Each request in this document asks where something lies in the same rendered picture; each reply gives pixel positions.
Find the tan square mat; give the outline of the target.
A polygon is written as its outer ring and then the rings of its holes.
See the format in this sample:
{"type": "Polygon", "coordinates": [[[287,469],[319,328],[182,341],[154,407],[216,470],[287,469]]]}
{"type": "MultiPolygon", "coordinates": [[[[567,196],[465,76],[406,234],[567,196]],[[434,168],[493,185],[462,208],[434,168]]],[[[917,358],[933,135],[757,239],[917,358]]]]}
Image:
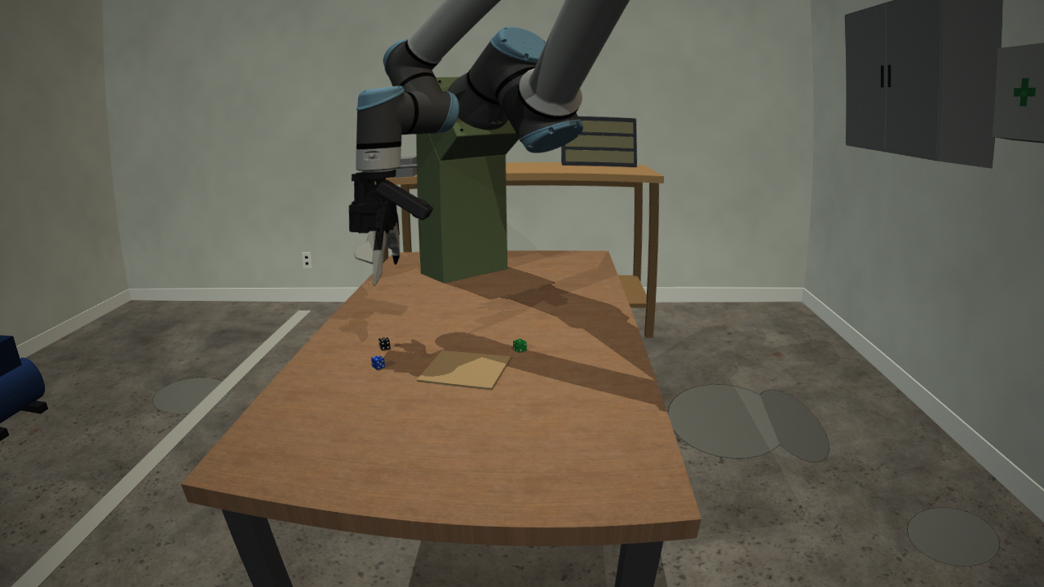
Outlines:
{"type": "Polygon", "coordinates": [[[417,382],[492,390],[507,363],[511,356],[441,351],[417,382]]]}

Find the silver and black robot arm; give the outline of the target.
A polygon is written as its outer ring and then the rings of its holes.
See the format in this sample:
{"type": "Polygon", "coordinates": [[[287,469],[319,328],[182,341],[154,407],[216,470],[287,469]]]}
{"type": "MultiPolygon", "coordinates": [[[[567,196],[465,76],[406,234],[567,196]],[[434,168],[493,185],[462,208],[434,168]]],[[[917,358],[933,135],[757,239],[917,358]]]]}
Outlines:
{"type": "Polygon", "coordinates": [[[393,86],[358,96],[356,170],[400,168],[401,135],[452,130],[458,118],[475,130],[500,130],[511,119],[529,152],[562,148],[582,134],[579,88],[630,0],[564,0],[546,43],[532,31],[501,29],[443,92],[432,69],[500,1],[444,0],[414,36],[389,46],[383,64],[393,86]]]}

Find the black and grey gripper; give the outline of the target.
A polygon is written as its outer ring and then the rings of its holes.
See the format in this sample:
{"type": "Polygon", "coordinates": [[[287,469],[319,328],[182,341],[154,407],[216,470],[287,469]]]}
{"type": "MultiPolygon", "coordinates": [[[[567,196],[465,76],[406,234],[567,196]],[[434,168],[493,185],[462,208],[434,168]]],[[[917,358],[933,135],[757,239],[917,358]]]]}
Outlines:
{"type": "Polygon", "coordinates": [[[396,204],[375,191],[381,181],[387,181],[387,178],[392,177],[396,177],[396,170],[352,174],[354,201],[349,205],[349,231],[370,232],[366,244],[355,250],[355,257],[363,263],[373,264],[373,285],[378,283],[382,275],[384,249],[392,249],[395,265],[400,257],[400,230],[396,204]]]}

